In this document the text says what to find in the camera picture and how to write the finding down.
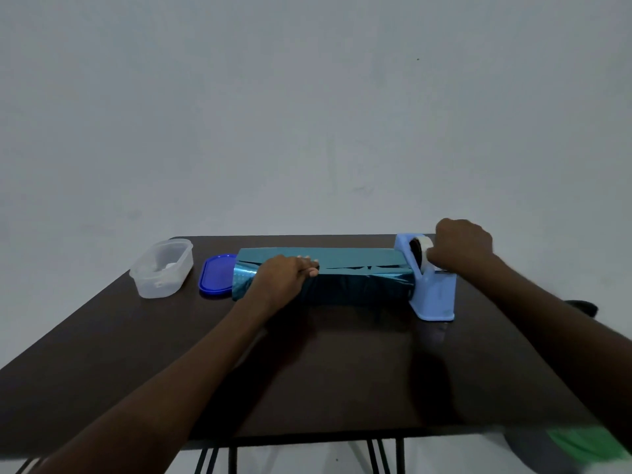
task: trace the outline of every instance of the container lid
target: container lid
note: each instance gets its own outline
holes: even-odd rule
[[[201,270],[200,291],[211,296],[228,294],[233,290],[233,270],[237,254],[218,254],[204,262]]]

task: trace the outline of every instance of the left hand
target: left hand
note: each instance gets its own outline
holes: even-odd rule
[[[267,303],[274,314],[296,298],[307,278],[318,275],[318,265],[318,260],[311,261],[309,256],[274,256],[259,267],[246,297]]]

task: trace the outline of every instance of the hand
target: hand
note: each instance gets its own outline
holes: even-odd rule
[[[438,268],[462,274],[472,265],[494,258],[492,235],[466,219],[442,219],[437,224],[434,247],[426,252]]]
[[[309,256],[274,256],[259,267],[246,297],[267,303],[274,314],[296,298],[307,278],[318,275],[318,265],[318,260],[311,261]]]

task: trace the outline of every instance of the white wall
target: white wall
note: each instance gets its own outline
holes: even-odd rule
[[[490,230],[632,336],[632,0],[0,0],[0,366],[176,235]]]

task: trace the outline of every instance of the clear plastic container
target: clear plastic container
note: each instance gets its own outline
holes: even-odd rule
[[[194,245],[188,239],[169,239],[149,248],[130,276],[143,298],[166,298],[180,289],[194,265]]]

